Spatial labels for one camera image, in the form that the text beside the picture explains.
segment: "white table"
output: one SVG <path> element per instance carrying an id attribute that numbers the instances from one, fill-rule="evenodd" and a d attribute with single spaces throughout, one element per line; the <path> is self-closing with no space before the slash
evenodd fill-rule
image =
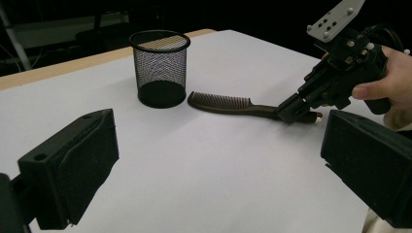
<path id="1" fill-rule="evenodd" d="M 318 59 L 231 31 L 194 37 L 187 93 L 278 106 Z M 345 109 L 376 121 L 362 101 Z M 77 117 L 114 109 L 120 160 L 74 233 L 361 232 L 367 206 L 326 166 L 321 124 L 211 114 L 137 98 L 133 57 L 0 91 L 0 172 Z M 33 233 L 41 232 L 34 220 Z"/>

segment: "table edge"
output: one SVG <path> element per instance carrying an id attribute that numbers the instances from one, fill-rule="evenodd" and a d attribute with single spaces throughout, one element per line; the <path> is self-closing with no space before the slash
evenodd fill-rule
<path id="1" fill-rule="evenodd" d="M 216 32 L 216 30 L 205 28 L 185 33 L 185 35 L 187 35 L 190 38 L 193 38 L 196 36 L 201 36 L 213 32 Z M 3 76 L 0 77 L 0 90 L 12 88 L 27 83 L 34 83 L 40 80 L 82 70 L 95 65 L 100 65 L 106 62 L 128 57 L 132 54 L 132 47 L 127 47 L 119 50 L 107 51 L 92 56 L 66 61 L 42 68 L 23 71 L 9 76 Z"/>

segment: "comb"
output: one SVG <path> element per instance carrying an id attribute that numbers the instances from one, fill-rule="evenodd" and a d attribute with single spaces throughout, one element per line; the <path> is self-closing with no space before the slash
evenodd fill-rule
<path id="1" fill-rule="evenodd" d="M 281 120 L 276 113 L 277 107 L 254 105 L 250 98 L 192 91 L 188 97 L 188 104 L 195 109 L 215 114 L 255 116 Z M 321 113 L 308 112 L 299 119 L 299 122 L 319 123 L 322 121 L 322 117 Z"/>

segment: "comb teeth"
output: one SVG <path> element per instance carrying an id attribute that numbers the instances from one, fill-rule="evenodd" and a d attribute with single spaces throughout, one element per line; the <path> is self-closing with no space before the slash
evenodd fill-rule
<path id="1" fill-rule="evenodd" d="M 192 92 L 190 95 L 192 102 L 199 105 L 206 105 L 212 108 L 239 110 L 250 107 L 249 98 L 215 95 L 208 93 Z"/>

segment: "black mesh pencil cup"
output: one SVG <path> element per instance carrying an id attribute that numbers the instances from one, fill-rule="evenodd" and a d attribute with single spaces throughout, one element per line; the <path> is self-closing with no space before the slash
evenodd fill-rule
<path id="1" fill-rule="evenodd" d="M 190 39 L 167 30 L 134 33 L 133 47 L 137 92 L 146 106 L 165 109 L 186 98 L 187 48 Z"/>

